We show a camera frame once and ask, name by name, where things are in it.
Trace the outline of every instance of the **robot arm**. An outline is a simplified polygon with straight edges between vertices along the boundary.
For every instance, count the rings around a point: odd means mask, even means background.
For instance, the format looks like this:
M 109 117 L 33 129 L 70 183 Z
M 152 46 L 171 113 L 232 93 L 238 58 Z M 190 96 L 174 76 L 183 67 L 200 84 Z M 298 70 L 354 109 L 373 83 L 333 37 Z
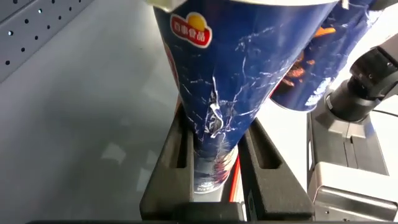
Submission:
M 328 109 L 345 121 L 364 119 L 381 101 L 398 94 L 398 35 L 371 49 L 351 67 L 352 77 L 326 98 Z

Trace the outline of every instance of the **black holder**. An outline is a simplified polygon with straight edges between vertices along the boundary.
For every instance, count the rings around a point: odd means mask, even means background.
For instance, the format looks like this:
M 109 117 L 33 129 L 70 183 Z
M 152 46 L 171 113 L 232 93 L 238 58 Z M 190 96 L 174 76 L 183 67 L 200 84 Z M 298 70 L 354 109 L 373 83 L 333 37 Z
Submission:
M 140 203 L 143 220 L 243 221 L 240 203 L 193 201 L 193 138 L 177 111 Z M 238 144 L 250 220 L 311 220 L 311 200 L 256 119 Z

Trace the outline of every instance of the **black slot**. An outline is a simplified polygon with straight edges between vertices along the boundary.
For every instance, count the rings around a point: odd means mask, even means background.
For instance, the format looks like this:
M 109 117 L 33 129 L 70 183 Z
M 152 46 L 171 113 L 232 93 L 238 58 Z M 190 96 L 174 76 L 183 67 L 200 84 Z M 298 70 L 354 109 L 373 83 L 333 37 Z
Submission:
M 185 119 L 182 117 L 179 121 L 179 127 L 186 127 Z M 187 132 L 185 129 L 179 128 L 178 135 L 181 136 L 179 146 L 174 147 L 172 157 L 170 158 L 170 168 L 186 168 L 187 167 Z
M 282 161 L 275 151 L 269 150 L 269 146 L 273 144 L 270 139 L 264 138 L 262 130 L 259 130 L 258 126 L 253 126 L 249 131 L 259 167 L 261 169 L 278 169 Z

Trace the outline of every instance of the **black cable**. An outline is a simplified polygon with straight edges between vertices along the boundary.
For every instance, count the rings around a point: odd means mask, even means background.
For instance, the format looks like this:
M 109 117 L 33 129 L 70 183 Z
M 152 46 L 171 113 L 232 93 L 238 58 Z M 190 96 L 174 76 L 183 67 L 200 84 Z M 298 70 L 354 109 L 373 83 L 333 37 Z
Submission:
M 398 114 L 390 113 L 390 112 L 387 112 L 387 111 L 381 111 L 381 110 L 372 110 L 372 111 L 378 112 L 378 113 L 384 113 L 384 114 L 395 116 L 395 117 L 398 118 Z

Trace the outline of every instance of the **red and yellow logo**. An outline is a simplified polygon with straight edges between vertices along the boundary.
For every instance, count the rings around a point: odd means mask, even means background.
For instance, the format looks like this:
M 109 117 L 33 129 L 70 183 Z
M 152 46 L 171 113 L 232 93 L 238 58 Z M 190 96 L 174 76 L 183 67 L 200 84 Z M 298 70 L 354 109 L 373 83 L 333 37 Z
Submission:
M 211 42 L 212 31 L 207 26 L 205 18 L 197 12 L 189 13 L 186 19 L 172 14 L 170 25 L 178 38 L 186 40 L 194 46 L 204 49 Z

